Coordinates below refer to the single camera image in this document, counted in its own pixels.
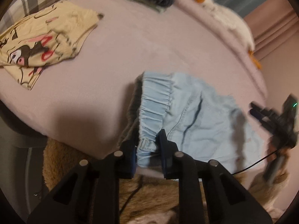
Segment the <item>pink curtain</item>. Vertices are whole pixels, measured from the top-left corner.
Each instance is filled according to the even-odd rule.
[[[288,0],[267,0],[245,18],[262,59],[299,30],[299,18]]]

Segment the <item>pink bed sheet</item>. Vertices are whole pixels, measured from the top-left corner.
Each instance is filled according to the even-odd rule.
[[[225,40],[234,39],[230,34],[219,36],[200,22],[200,15],[207,18],[203,10],[191,15],[171,6],[159,14],[127,0],[71,1],[105,14],[76,58],[47,68],[31,91],[0,70],[0,99],[35,130],[104,157],[116,147],[134,79],[145,70],[202,78],[234,96],[245,113],[253,100],[264,105],[262,76],[238,44],[232,42],[234,50]]]

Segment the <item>stuffed animal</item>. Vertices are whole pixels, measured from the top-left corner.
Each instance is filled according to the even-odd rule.
[[[255,40],[253,39],[250,28],[247,23],[233,10],[215,3],[213,0],[195,0],[218,22],[220,22],[227,30],[232,32],[240,44],[248,51],[248,54],[258,69],[261,64],[253,56],[255,50]]]

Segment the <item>yellow cartoon shirt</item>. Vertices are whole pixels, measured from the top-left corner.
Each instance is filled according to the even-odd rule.
[[[45,66],[79,53],[98,20],[68,1],[27,16],[0,35],[0,65],[30,90]]]

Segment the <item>white fluffy fabric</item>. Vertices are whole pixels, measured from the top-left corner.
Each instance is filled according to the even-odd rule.
[[[252,32],[247,23],[237,13],[215,3],[213,0],[205,0],[200,4],[214,19],[231,31],[247,51],[255,50]]]

